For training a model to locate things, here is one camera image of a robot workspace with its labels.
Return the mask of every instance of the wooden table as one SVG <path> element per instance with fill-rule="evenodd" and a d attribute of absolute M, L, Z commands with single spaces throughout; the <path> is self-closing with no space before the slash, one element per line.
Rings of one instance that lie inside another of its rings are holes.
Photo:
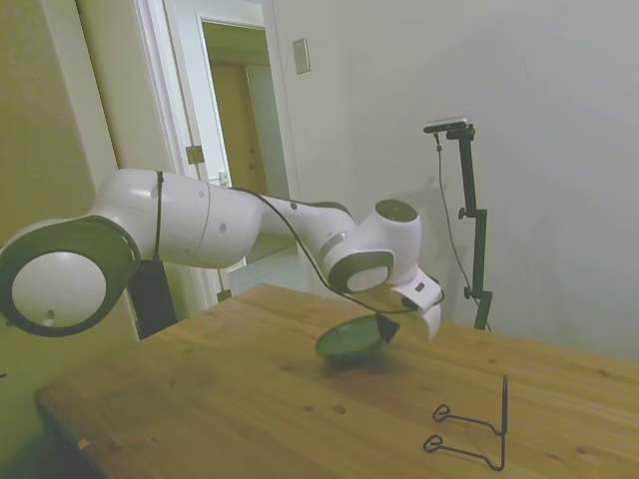
<path fill-rule="evenodd" d="M 356 368 L 316 356 L 328 327 L 363 310 L 261 286 L 44 388 L 39 403 L 110 478 L 639 478 L 639 367 L 457 326 L 400 331 Z M 507 465 L 438 451 L 432 433 Z"/>

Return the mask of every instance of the white wall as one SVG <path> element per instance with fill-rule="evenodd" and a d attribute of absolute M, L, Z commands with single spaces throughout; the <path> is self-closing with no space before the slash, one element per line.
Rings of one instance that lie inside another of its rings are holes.
<path fill-rule="evenodd" d="M 284 163 L 271 68 L 248 65 L 247 76 L 249 77 L 260 150 L 262 151 L 264 173 L 267 177 L 267 192 L 277 198 L 289 198 L 289 181 L 287 167 Z"/>
<path fill-rule="evenodd" d="M 472 324 L 445 234 L 433 140 L 466 115 L 488 208 L 495 330 L 639 360 L 639 4 L 629 0 L 274 0 L 299 189 L 358 218 L 414 204 L 447 316 Z M 308 37 L 297 76 L 291 42 Z M 451 210 L 458 151 L 444 145 Z M 472 221 L 453 219 L 467 267 Z"/>
<path fill-rule="evenodd" d="M 84 214 L 117 165 L 74 1 L 3 0 L 0 45 L 2 244 L 35 222 Z M 36 391 L 136 341 L 124 297 L 70 337 L 33 336 L 0 314 L 0 477 L 49 466 Z"/>
<path fill-rule="evenodd" d="M 163 129 L 135 1 L 79 0 L 79 7 L 119 166 L 175 172 L 178 146 Z M 165 271 L 178 317 L 198 312 L 197 272 L 174 264 Z"/>

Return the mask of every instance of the door hinge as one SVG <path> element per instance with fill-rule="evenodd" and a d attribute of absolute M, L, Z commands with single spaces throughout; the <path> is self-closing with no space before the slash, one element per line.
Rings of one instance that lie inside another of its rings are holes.
<path fill-rule="evenodd" d="M 204 152 L 202 150 L 202 145 L 193 145 L 191 147 L 187 147 L 187 159 L 189 161 L 189 165 L 200 165 L 204 162 Z"/>

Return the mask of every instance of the green bowl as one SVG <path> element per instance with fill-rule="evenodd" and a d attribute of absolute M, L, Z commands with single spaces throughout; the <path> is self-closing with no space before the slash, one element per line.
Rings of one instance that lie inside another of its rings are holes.
<path fill-rule="evenodd" d="M 382 351 L 398 329 L 396 322 L 381 314 L 356 317 L 320 336 L 316 351 L 339 362 L 357 361 Z"/>

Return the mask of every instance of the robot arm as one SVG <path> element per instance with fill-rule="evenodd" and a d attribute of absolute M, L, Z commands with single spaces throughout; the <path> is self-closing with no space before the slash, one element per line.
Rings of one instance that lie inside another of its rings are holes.
<path fill-rule="evenodd" d="M 259 232 L 289 234 L 271 207 L 333 290 L 388 283 L 421 312 L 420 327 L 436 334 L 441 289 L 417 267 L 421 224 L 409 205 L 380 202 L 358 225 L 337 204 L 261 199 L 143 170 L 117 172 L 85 216 L 13 236 L 0 250 L 0 309 L 28 332 L 75 334 L 108 314 L 142 259 L 223 268 L 242 259 Z"/>

